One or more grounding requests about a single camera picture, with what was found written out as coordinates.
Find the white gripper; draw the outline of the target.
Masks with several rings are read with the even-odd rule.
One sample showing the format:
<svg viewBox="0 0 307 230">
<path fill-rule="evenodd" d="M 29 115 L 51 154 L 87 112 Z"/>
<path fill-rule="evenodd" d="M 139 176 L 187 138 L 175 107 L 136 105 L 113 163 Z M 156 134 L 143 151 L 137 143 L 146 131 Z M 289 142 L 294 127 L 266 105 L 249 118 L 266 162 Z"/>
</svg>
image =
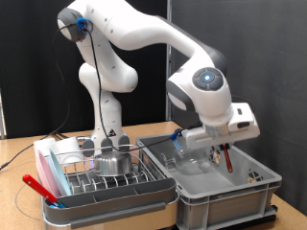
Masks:
<svg viewBox="0 0 307 230">
<path fill-rule="evenodd" d="M 232 143 L 252 139 L 260 135 L 258 126 L 250 126 L 242 130 L 230 132 L 224 136 L 209 136 L 202 127 L 183 130 L 182 136 L 185 138 L 186 147 L 190 150 L 197 150 L 212 146 L 219 146 L 224 151 L 224 145 L 230 150 Z"/>
</svg>

